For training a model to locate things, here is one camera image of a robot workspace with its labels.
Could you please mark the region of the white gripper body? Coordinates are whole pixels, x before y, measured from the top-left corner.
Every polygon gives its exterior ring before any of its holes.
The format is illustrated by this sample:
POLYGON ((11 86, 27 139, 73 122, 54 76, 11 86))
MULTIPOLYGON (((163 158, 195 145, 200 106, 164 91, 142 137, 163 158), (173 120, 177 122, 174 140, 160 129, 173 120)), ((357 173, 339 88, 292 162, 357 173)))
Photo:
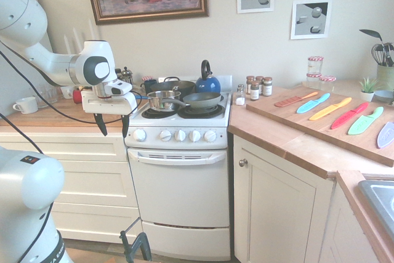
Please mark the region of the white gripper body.
POLYGON ((86 113, 129 115, 138 110, 135 95, 128 92, 109 99, 97 97, 93 91, 81 91, 82 107, 86 113))

